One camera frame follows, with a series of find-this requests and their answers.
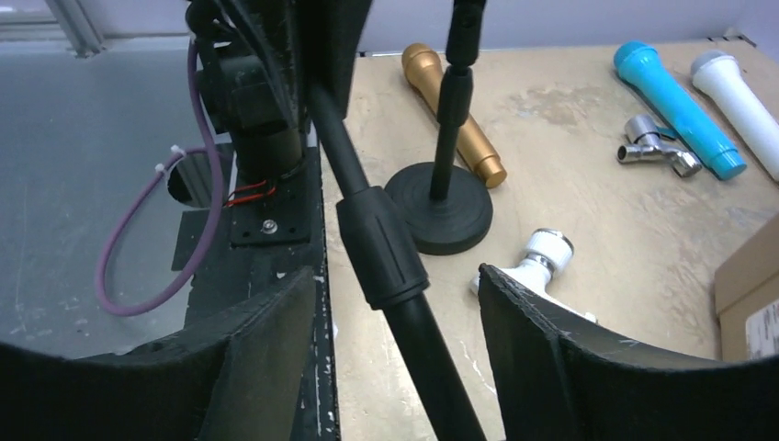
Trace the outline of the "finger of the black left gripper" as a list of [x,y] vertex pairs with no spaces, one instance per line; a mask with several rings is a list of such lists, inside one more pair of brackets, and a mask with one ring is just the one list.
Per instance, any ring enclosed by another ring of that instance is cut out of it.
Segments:
[[302,0],[295,3],[303,84],[322,87],[347,116],[358,45],[371,0]]

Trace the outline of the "black round-base shock mount stand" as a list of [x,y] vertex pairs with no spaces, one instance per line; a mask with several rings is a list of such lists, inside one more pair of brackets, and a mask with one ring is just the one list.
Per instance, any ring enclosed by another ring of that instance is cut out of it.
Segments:
[[399,210],[368,183],[333,95],[314,82],[307,107],[342,193],[336,214],[345,250],[367,303],[388,322],[436,437],[484,439],[424,295],[428,275]]

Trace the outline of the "white mesh-head microphone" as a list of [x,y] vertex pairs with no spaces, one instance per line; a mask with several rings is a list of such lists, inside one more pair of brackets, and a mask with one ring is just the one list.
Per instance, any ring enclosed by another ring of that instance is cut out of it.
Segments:
[[759,163],[778,179],[778,122],[743,80],[736,58],[723,51],[700,54],[690,68],[693,86],[717,105]]

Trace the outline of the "blue microphone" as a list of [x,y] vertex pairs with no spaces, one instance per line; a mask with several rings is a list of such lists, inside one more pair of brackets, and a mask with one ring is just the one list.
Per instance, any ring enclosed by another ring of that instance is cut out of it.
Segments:
[[665,69],[655,48],[629,41],[616,50],[614,66],[718,179],[746,170],[735,144]]

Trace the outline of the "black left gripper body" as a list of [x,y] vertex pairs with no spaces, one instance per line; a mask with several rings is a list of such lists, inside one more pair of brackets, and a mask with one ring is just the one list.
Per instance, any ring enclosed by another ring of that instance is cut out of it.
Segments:
[[298,130],[299,30],[294,1],[189,1],[198,86],[216,131]]

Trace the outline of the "black round-base clip stand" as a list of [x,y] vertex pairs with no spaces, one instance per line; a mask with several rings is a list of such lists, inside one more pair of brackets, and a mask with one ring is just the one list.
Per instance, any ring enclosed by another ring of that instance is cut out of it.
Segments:
[[[484,8],[482,1],[454,3],[445,55],[440,57],[444,69],[456,60],[479,56]],[[482,181],[455,164],[459,125],[437,123],[435,159],[401,169],[385,189],[420,253],[452,255],[467,251],[486,236],[493,207]]]

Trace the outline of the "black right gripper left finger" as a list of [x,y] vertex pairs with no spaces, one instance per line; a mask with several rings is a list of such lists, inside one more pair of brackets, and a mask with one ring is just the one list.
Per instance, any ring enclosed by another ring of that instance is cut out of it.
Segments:
[[124,355],[66,359],[2,345],[1,437],[196,440],[219,357],[192,327]]

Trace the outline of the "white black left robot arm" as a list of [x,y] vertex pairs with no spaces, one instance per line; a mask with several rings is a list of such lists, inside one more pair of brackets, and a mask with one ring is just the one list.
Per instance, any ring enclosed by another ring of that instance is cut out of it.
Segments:
[[196,88],[216,133],[228,133],[249,183],[296,173],[310,83],[344,117],[369,1],[191,1]]

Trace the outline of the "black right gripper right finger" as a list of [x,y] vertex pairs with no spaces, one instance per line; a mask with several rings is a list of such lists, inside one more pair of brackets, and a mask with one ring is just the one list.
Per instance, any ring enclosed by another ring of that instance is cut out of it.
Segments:
[[778,359],[658,348],[480,266],[478,300],[509,440],[775,440]]

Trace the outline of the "gold microphone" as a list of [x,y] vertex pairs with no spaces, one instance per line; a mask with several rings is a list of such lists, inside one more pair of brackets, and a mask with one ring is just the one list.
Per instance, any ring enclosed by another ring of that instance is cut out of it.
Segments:
[[457,152],[486,187],[495,188],[507,177],[500,155],[476,120],[469,114],[473,90],[471,66],[478,57],[467,57],[446,69],[440,56],[424,43],[413,43],[402,53],[401,65],[410,86],[423,98],[436,119],[458,124]]

